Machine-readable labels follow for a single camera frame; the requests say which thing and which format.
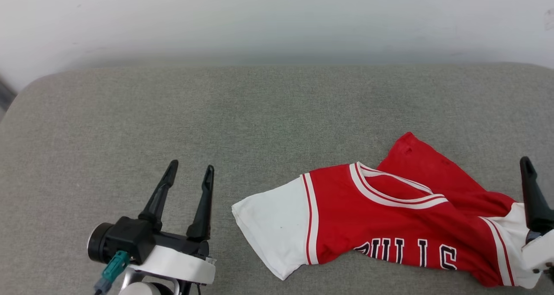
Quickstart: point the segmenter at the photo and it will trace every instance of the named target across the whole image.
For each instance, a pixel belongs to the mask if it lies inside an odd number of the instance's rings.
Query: clothing
[[[378,169],[315,169],[233,205],[244,236],[285,279],[301,265],[357,250],[403,265],[469,271],[483,285],[533,287],[521,269],[522,204],[487,192],[408,133]]]

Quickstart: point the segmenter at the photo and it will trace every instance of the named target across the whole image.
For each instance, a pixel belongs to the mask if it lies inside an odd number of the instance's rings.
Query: jersey
[[[533,287],[539,275],[520,265],[527,234],[522,205],[489,194],[456,165],[439,165],[445,158],[432,149],[422,150],[435,163],[427,178],[382,170],[400,173],[407,165],[406,139],[379,169],[360,162],[315,169],[233,205],[239,228],[269,270],[284,280],[301,265],[356,250],[402,265],[469,271],[488,287]],[[441,179],[433,180],[432,171]]]

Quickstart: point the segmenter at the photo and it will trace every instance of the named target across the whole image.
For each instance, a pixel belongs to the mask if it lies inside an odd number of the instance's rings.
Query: gray fabric surface
[[[3,294],[92,294],[87,258],[100,222],[134,217],[179,159],[164,229],[184,233],[206,165],[216,169],[203,294],[523,294],[469,274],[400,266],[350,252],[286,281],[265,268],[230,206],[311,169],[376,166],[407,131],[488,190],[522,200],[531,157],[554,204],[554,71],[523,64],[117,68],[41,78],[0,123]]]

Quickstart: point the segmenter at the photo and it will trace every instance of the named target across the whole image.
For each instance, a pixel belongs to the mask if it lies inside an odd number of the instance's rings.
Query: green cable connector
[[[117,251],[102,271],[102,278],[94,285],[95,295],[106,295],[117,277],[125,271],[131,258],[127,252]]]

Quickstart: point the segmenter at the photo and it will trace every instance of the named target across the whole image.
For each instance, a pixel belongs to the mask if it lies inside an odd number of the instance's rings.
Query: sleeve
[[[308,264],[310,208],[304,175],[232,206],[248,243],[271,272],[286,279]]]

